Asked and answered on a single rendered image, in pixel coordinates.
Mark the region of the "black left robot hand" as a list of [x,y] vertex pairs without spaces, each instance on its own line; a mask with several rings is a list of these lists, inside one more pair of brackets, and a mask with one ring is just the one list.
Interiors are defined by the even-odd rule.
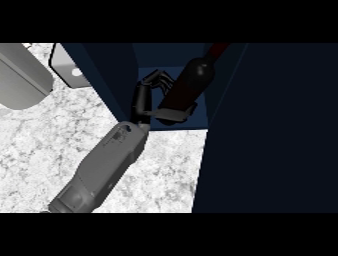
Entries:
[[[137,82],[131,103],[131,123],[149,125],[152,119],[156,119],[164,125],[173,126],[187,121],[196,110],[198,103],[192,102],[185,110],[179,108],[182,100],[177,95],[171,93],[174,85],[176,80],[170,74],[159,69]],[[152,109],[154,89],[161,89],[164,95],[156,109]]]

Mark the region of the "dark red wine bottle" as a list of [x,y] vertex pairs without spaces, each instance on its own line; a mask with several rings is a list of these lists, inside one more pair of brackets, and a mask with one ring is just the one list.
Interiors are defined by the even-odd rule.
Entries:
[[205,56],[189,61],[158,106],[159,109],[186,111],[193,105],[214,80],[214,65],[229,46],[229,43],[214,43]]

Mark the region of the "dark blue cabinet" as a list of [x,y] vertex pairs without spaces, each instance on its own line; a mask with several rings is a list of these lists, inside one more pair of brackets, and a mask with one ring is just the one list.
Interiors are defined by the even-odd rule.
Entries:
[[[137,82],[156,69],[177,78],[187,62],[207,54],[211,43],[63,43],[62,44],[99,97],[118,121],[128,121]],[[216,78],[201,94],[187,121],[165,126],[152,119],[152,130],[198,130],[210,127],[247,50],[233,43],[216,62]]]

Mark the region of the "dark blue cabinet door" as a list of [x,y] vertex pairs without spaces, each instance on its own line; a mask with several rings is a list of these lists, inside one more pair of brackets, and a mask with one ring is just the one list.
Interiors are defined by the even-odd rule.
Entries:
[[207,134],[193,210],[338,213],[338,43],[248,46]]

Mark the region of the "pale grey box appliance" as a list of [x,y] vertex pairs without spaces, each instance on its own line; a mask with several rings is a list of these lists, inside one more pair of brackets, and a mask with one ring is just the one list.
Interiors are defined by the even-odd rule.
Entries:
[[72,89],[92,86],[61,43],[53,44],[49,66]]

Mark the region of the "grey rounded appliance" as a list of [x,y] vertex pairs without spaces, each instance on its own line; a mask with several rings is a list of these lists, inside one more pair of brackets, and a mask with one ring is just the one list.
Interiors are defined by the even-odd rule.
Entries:
[[13,110],[37,105],[53,90],[53,76],[21,43],[0,43],[0,103]]

